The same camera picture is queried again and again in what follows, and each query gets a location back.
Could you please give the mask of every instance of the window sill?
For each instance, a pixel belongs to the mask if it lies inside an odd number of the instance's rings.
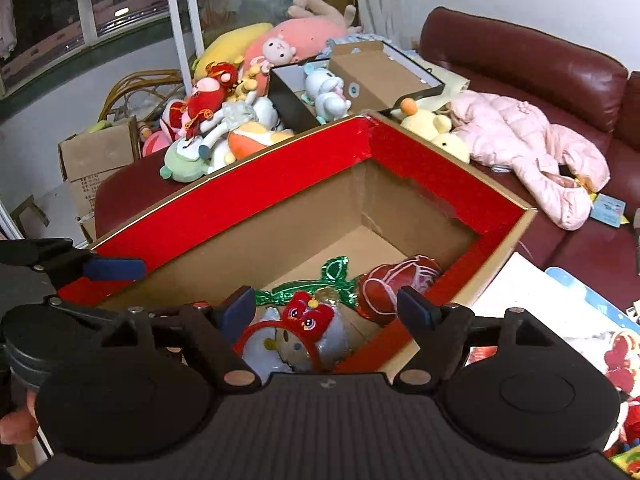
[[[45,66],[17,88],[9,89],[0,100],[0,123],[82,73],[171,37],[171,23],[168,14],[164,13],[125,26],[94,44],[79,47]]]

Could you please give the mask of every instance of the red leather couch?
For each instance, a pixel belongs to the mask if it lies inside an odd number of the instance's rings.
[[[468,78],[472,90],[528,101],[552,123],[593,142],[611,172],[602,191],[625,201],[625,214],[633,221],[640,207],[640,72],[628,78],[624,66],[595,50],[443,7],[427,17],[419,52]],[[514,174],[479,168],[535,204]],[[640,300],[630,226],[615,229],[589,219],[568,232],[539,213],[518,252],[541,269],[562,267],[621,310]]]

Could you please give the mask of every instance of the yellow plush pillow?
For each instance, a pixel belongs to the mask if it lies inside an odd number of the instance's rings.
[[[230,30],[217,38],[207,47],[202,57],[198,60],[194,73],[196,81],[207,76],[207,65],[209,63],[236,62],[239,57],[244,56],[244,52],[249,45],[272,28],[273,25],[271,23],[254,23],[253,25]]]

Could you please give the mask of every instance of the pink puffer jacket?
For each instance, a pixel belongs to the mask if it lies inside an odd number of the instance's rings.
[[[539,108],[511,97],[463,91],[451,102],[453,133],[484,166],[508,166],[556,225],[569,231],[591,212],[589,193],[609,181],[599,150],[573,130],[550,124]],[[566,164],[580,180],[559,174]]]

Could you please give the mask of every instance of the sofa backrest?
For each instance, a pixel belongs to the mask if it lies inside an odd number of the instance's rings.
[[[640,72],[632,72],[626,82],[625,96],[614,133],[617,139],[640,152]]]
[[[419,53],[525,90],[607,133],[615,128],[628,77],[619,62],[590,48],[445,7],[428,15]]]

